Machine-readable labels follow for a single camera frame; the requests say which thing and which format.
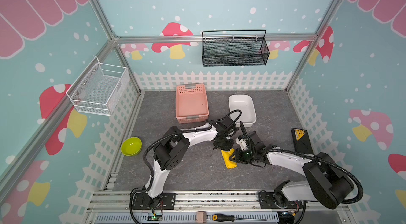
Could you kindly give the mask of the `yellow paper napkin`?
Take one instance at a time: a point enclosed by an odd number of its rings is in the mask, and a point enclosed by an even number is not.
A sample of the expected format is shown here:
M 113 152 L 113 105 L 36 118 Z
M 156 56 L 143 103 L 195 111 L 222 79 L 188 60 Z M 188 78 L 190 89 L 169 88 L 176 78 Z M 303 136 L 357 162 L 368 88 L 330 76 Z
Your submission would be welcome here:
M 225 163 L 225 166 L 227 169 L 233 169 L 237 167 L 237 163 L 234 161 L 230 161 L 229 158 L 231 155 L 234 153 L 234 149 L 231 148 L 229 151 L 223 151 L 221 150 L 221 154 Z

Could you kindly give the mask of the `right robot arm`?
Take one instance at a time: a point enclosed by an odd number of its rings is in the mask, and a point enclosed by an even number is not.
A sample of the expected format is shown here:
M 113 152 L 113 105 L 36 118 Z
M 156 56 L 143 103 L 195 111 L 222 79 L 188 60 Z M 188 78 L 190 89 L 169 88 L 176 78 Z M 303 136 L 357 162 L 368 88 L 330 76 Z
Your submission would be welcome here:
M 324 152 L 309 155 L 284 150 L 275 145 L 265 146 L 256 132 L 249 134 L 240 123 L 242 135 L 237 138 L 237 148 L 230 160 L 264 168 L 266 165 L 283 167 L 305 177 L 304 181 L 286 180 L 271 194 L 278 208 L 287 208 L 296 201 L 319 202 L 328 209 L 340 204 L 354 204 L 362 200 L 361 182 L 348 170 L 340 167 Z

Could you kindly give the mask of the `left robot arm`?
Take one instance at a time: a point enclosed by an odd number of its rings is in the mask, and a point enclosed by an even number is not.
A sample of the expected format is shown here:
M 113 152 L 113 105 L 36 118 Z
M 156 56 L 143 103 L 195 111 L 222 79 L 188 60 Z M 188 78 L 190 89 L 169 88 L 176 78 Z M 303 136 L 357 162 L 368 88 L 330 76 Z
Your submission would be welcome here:
M 160 139 L 147 147 L 143 161 L 150 171 L 147 183 L 130 193 L 130 209 L 149 209 L 161 207 L 164 185 L 171 170 L 183 160 L 188 149 L 203 142 L 212 142 L 214 149 L 229 151 L 234 143 L 232 136 L 237 131 L 236 120 L 229 115 L 191 129 L 171 127 Z

